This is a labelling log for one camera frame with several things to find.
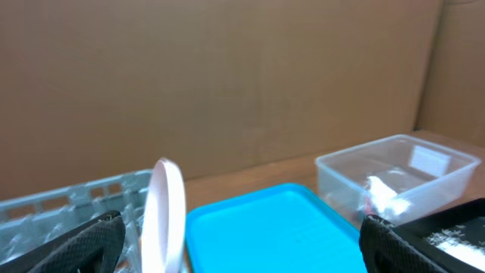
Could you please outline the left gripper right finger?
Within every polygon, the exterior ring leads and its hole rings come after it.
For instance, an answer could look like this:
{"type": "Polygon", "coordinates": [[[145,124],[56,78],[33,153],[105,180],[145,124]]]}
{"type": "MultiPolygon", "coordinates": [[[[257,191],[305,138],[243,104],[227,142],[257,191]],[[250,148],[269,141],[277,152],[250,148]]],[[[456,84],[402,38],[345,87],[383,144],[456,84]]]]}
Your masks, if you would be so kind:
{"type": "Polygon", "coordinates": [[[449,273],[439,253],[377,215],[362,222],[359,247],[368,272],[449,273]]]}

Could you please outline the white tissue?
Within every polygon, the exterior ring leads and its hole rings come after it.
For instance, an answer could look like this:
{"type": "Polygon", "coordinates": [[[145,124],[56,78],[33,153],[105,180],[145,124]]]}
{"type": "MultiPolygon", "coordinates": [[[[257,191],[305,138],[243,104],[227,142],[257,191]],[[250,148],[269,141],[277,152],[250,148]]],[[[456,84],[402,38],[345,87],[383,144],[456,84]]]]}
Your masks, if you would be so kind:
{"type": "Polygon", "coordinates": [[[380,217],[398,217],[411,207],[411,203],[408,200],[398,198],[397,192],[388,187],[377,176],[371,175],[367,178],[367,188],[371,209],[380,217]]]}

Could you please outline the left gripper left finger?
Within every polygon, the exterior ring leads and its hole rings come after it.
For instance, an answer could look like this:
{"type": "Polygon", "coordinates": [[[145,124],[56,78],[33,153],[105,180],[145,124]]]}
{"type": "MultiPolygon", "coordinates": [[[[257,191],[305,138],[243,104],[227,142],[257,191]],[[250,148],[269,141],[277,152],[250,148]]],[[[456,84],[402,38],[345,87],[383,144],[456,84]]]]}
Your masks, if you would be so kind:
{"type": "Polygon", "coordinates": [[[1,266],[6,273],[113,273],[124,248],[121,213],[105,212],[1,266]]]}

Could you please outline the large white plate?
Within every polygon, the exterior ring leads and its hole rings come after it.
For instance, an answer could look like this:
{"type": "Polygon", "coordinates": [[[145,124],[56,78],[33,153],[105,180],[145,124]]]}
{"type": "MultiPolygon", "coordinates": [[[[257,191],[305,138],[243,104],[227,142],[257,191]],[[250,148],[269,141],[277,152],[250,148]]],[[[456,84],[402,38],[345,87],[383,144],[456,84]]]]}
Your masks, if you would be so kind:
{"type": "Polygon", "coordinates": [[[152,169],[141,234],[142,273],[179,272],[183,267],[186,194],[176,163],[160,158],[152,169]]]}

